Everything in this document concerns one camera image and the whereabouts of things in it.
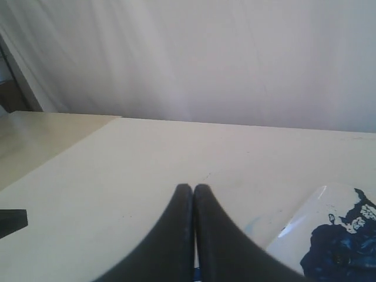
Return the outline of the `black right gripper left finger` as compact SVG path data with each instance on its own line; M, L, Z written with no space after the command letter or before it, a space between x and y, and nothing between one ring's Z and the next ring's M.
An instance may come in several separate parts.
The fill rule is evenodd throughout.
M96 281L193 281L193 276L193 191L179 184L147 236Z

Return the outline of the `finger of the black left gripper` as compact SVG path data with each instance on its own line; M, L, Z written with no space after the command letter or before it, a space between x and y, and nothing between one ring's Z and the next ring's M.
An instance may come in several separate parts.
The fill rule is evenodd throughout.
M28 225L28 215L25 209L0 210L0 239Z

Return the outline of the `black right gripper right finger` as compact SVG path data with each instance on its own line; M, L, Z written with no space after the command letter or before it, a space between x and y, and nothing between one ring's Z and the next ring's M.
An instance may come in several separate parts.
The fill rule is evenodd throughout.
M210 186L195 187L193 210L202 281L307 281L250 240Z

